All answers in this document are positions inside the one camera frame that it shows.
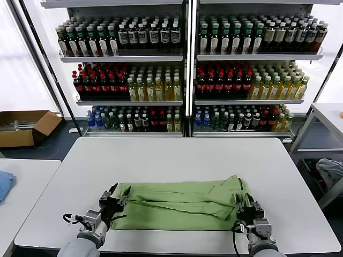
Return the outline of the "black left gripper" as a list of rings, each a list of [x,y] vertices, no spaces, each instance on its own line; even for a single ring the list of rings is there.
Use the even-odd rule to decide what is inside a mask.
[[[112,185],[109,190],[105,190],[99,199],[101,220],[105,223],[111,223],[114,220],[126,217],[126,215],[121,213],[124,211],[124,207],[129,199],[131,186],[124,191],[120,199],[112,198],[112,194],[117,186],[118,183]]]

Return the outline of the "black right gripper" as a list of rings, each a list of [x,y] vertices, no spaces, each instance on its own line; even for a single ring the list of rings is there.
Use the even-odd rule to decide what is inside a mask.
[[[237,219],[245,225],[253,225],[255,219],[264,218],[264,209],[250,194],[246,194],[246,200],[245,194],[235,194],[235,208]]]

